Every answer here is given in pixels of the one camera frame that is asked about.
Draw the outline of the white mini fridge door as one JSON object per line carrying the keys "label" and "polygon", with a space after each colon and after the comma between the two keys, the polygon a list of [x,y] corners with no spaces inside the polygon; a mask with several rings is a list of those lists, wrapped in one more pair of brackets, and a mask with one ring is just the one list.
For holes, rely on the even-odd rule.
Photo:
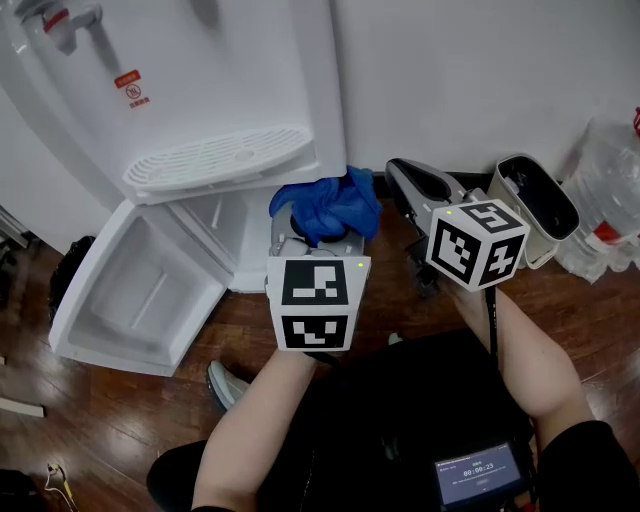
{"label": "white mini fridge door", "polygon": [[73,276],[49,344],[78,362],[170,377],[230,281],[168,206],[125,200]]}

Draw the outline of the person's black clothing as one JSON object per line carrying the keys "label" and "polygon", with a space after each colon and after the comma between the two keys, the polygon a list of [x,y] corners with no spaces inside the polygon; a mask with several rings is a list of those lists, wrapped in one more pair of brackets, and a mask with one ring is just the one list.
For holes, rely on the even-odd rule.
{"label": "person's black clothing", "polygon": [[[153,463],[147,487],[163,512],[230,512],[192,509],[209,437]],[[541,512],[640,512],[640,477],[607,423],[538,448],[499,371],[497,335],[479,322],[314,373],[254,512],[443,512],[433,463],[501,442],[525,474],[515,495],[532,489]]]}

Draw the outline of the black device with lit screen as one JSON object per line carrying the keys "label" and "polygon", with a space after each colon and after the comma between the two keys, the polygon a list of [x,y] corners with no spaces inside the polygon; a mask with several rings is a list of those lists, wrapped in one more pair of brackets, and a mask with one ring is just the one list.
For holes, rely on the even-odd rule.
{"label": "black device with lit screen", "polygon": [[492,504],[514,496],[526,483],[509,442],[439,460],[433,467],[445,510]]}

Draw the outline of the black garbage bag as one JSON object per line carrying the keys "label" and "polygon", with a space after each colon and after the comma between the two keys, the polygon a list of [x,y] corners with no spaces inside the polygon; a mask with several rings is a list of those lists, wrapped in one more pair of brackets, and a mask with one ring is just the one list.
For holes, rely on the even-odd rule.
{"label": "black garbage bag", "polygon": [[95,240],[94,236],[84,236],[73,242],[51,275],[48,296],[48,320],[50,326],[53,325],[56,313],[71,281]]}

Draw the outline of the blue cloth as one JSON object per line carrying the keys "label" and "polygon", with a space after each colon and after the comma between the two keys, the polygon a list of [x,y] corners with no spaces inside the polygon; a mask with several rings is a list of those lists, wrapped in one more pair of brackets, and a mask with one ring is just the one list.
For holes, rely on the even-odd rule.
{"label": "blue cloth", "polygon": [[372,240],[383,210],[373,172],[351,166],[341,177],[281,187],[271,200],[269,215],[274,218],[287,203],[292,204],[293,218],[312,246],[326,237],[341,237],[347,229]]}

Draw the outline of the person's left forearm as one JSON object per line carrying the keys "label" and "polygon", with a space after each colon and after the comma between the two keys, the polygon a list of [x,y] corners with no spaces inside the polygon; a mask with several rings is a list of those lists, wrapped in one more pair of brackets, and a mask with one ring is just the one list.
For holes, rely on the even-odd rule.
{"label": "person's left forearm", "polygon": [[211,433],[197,474],[192,509],[254,512],[318,362],[276,351]]}

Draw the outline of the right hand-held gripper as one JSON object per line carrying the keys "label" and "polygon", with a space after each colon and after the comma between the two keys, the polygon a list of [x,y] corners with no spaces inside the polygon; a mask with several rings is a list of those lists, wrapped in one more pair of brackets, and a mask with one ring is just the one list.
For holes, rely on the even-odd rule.
{"label": "right hand-held gripper", "polygon": [[421,295],[436,294],[441,277],[475,292],[514,276],[530,226],[503,201],[409,159],[389,160],[384,178],[398,211],[421,234],[407,248]]}

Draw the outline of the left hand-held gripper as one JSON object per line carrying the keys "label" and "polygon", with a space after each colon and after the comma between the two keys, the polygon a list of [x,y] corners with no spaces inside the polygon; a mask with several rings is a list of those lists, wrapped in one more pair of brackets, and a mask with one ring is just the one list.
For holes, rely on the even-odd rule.
{"label": "left hand-held gripper", "polygon": [[328,237],[311,249],[294,239],[292,202],[271,223],[265,291],[278,349],[306,353],[351,348],[371,258],[357,232]]}

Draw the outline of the white handheld device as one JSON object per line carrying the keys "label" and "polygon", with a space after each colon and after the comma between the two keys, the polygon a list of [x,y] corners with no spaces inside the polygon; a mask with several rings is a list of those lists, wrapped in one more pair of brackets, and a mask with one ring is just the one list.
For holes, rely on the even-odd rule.
{"label": "white handheld device", "polygon": [[488,196],[503,201],[531,228],[521,268],[545,265],[580,224],[577,208],[559,183],[527,154],[507,156],[496,163]]}

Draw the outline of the person's right forearm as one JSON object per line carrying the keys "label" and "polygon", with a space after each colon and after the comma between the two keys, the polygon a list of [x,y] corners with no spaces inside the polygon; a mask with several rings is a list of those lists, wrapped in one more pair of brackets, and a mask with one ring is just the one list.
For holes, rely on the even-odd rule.
{"label": "person's right forearm", "polygon": [[515,402],[533,420],[542,450],[562,432],[594,415],[563,348],[500,290],[496,306],[499,371]]}

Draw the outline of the white water dispenser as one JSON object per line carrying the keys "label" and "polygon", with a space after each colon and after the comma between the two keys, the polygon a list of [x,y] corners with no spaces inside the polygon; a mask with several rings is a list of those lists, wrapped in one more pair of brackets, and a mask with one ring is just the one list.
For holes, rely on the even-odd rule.
{"label": "white water dispenser", "polygon": [[[97,237],[120,204],[166,205],[230,274],[259,293],[271,245],[268,205],[290,183],[341,176],[346,152],[328,0],[217,0],[203,26],[189,0],[64,0],[72,16],[100,4],[100,24],[76,32],[69,56],[39,19],[0,0],[4,153],[25,184],[45,179],[66,246]],[[254,176],[169,192],[123,181],[135,161],[233,132],[297,125],[313,144]]]}

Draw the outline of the white slotted drip tray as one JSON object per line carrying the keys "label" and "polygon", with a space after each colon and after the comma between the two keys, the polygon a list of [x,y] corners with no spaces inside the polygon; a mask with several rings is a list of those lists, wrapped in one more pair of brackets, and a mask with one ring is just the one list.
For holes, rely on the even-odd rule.
{"label": "white slotted drip tray", "polygon": [[135,161],[123,181],[141,192],[169,192],[254,176],[302,155],[311,132],[297,125],[233,132]]}

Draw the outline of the clear plastic water bottle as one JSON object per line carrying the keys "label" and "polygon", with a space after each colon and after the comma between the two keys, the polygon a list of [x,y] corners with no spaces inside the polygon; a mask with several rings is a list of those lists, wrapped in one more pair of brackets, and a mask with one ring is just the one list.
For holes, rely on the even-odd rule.
{"label": "clear plastic water bottle", "polygon": [[555,259],[589,283],[606,271],[640,270],[640,107],[634,119],[590,120],[562,189],[579,214]]}

